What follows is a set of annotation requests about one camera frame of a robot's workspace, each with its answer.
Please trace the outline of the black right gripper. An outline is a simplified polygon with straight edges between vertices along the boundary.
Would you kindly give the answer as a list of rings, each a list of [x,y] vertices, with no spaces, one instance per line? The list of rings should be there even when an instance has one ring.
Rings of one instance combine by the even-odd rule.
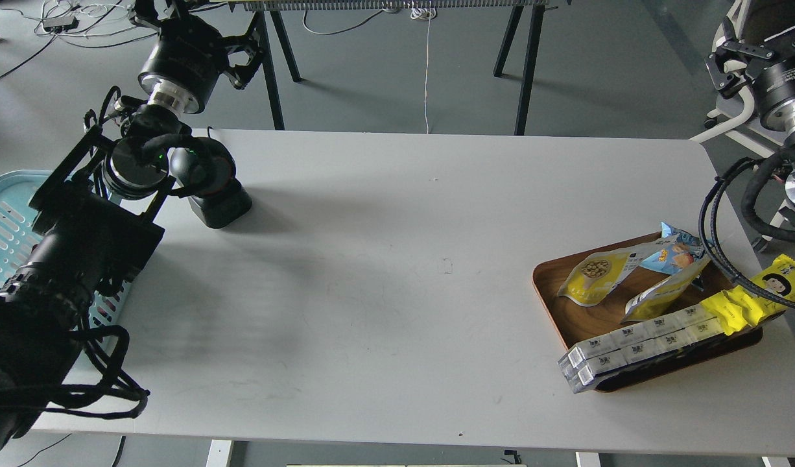
[[[760,43],[727,40],[722,51],[713,51],[705,63],[715,91],[731,99],[752,80],[743,69],[753,60],[769,66],[753,80],[753,96],[760,125],[773,131],[795,131],[795,27],[769,36]]]

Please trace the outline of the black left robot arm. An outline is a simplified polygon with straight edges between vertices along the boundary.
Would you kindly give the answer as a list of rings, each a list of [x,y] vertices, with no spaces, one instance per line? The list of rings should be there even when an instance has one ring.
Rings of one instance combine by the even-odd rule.
[[[238,90],[252,80],[265,19],[255,13],[245,33],[223,36],[186,2],[167,8],[161,18],[137,1],[130,15],[158,35],[137,78],[148,97],[119,95],[114,110],[105,102],[28,204],[41,242],[0,286],[0,450],[45,412],[139,416],[149,393],[123,369],[130,334],[89,325],[95,295],[115,296],[145,268],[167,198],[188,199],[214,230],[252,207],[226,146],[181,118],[205,109],[220,76]]]

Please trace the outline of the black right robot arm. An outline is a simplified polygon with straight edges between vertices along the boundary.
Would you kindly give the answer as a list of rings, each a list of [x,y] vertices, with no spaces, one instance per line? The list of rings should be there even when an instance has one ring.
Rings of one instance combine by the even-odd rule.
[[[718,269],[733,285],[765,298],[775,304],[795,309],[795,302],[756,285],[733,266],[717,237],[717,210],[720,196],[745,169],[754,174],[741,198],[741,215],[757,233],[768,239],[795,243],[795,26],[769,36],[762,42],[748,44],[739,41],[729,20],[724,22],[722,41],[707,56],[706,66],[714,88],[721,97],[750,90],[754,110],[765,129],[783,131],[786,137],[779,150],[771,156],[755,160],[742,158],[715,179],[700,208],[698,236],[706,252]],[[782,180],[785,206],[779,215],[790,228],[766,222],[755,204],[768,181]]]

